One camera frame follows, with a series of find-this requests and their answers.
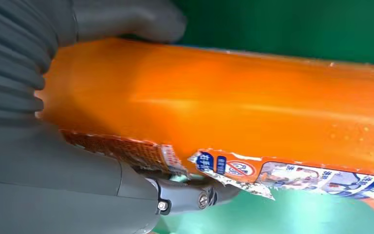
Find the gray machine part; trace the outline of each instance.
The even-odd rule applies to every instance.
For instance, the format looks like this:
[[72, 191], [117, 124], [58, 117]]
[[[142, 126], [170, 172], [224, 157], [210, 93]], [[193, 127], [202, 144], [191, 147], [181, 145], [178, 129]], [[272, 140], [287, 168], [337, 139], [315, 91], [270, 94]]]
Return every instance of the gray machine part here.
[[159, 194], [161, 215], [174, 215], [183, 212], [200, 211], [210, 206], [224, 204], [239, 194], [240, 189], [223, 185], [216, 180], [193, 185], [183, 182], [147, 179]]
[[0, 234], [143, 234], [158, 221], [150, 182], [35, 118], [59, 46], [123, 32], [173, 41], [184, 30], [166, 0], [88, 2], [0, 0]]

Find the green background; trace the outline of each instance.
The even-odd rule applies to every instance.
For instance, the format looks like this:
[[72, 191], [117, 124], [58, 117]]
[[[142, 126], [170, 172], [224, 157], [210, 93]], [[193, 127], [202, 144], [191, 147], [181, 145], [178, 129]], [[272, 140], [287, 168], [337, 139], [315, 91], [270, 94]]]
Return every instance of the green background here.
[[[175, 0], [184, 45], [374, 63], [374, 0]], [[298, 191], [276, 201], [241, 193], [231, 203], [163, 217], [160, 234], [368, 234], [365, 203]]]

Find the finger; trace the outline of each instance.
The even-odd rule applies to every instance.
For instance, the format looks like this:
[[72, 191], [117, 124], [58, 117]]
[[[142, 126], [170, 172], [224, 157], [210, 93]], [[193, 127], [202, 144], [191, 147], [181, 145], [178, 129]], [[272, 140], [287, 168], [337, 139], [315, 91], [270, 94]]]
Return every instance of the finger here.
[[169, 0], [74, 0], [74, 12], [78, 41], [135, 34], [173, 42], [187, 23]]

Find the prohibition symbol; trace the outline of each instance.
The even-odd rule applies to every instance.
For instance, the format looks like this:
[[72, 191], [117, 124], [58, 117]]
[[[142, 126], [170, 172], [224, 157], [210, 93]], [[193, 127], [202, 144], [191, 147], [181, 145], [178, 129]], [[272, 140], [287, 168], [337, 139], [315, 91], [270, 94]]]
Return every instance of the prohibition symbol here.
[[256, 173], [256, 169], [246, 162], [228, 161], [226, 165], [226, 173], [233, 176], [251, 176]]

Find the screw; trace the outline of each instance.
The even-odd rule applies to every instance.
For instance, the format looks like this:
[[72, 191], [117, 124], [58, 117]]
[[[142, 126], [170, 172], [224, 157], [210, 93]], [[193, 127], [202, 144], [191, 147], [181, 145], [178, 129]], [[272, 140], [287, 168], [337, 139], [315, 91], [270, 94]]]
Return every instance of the screw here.
[[208, 204], [208, 195], [207, 193], [201, 193], [199, 196], [199, 208], [204, 209]]
[[158, 202], [158, 209], [161, 211], [165, 211], [168, 208], [168, 203], [165, 201]]

